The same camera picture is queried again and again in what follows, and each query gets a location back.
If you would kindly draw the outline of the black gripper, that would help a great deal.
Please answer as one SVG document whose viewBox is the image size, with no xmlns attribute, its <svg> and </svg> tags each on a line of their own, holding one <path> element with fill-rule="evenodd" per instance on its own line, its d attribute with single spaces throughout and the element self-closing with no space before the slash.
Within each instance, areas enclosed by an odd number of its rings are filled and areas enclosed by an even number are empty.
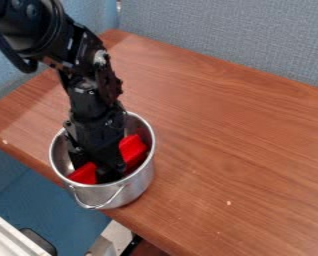
<svg viewBox="0 0 318 256">
<path fill-rule="evenodd" d="M 122 80 L 112 71 L 96 71 L 94 77 L 61 72 L 60 82 L 69 99 L 64 129 L 74 169 L 92 161 L 96 183 L 115 182 L 126 172 L 119 150 L 126 126 Z"/>
</svg>

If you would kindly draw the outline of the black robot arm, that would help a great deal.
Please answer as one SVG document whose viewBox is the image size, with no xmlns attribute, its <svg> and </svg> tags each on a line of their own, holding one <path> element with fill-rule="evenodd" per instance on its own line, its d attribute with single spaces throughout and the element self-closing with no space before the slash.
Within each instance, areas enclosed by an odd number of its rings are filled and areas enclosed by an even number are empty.
<svg viewBox="0 0 318 256">
<path fill-rule="evenodd" d="M 0 51 L 24 73 L 40 64 L 56 70 L 69 99 L 64 129 L 74 167 L 94 164 L 99 183 L 118 181 L 126 172 L 123 81 L 96 34 L 74 21 L 59 0 L 0 0 Z"/>
</svg>

